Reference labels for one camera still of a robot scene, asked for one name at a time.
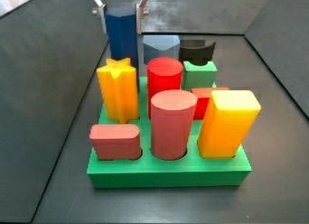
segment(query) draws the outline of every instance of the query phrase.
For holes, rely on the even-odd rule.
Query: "orange block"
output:
[[[250,130],[260,105],[248,90],[215,90],[197,138],[201,158],[231,158]]]

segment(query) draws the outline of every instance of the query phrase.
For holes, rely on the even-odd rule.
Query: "gray floor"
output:
[[[244,38],[204,36],[204,39],[216,41],[216,85],[250,89],[262,105],[243,141],[252,165],[243,184],[239,187],[93,189],[85,174],[89,128],[97,122],[101,106],[93,77],[34,223],[309,221],[306,118]]]

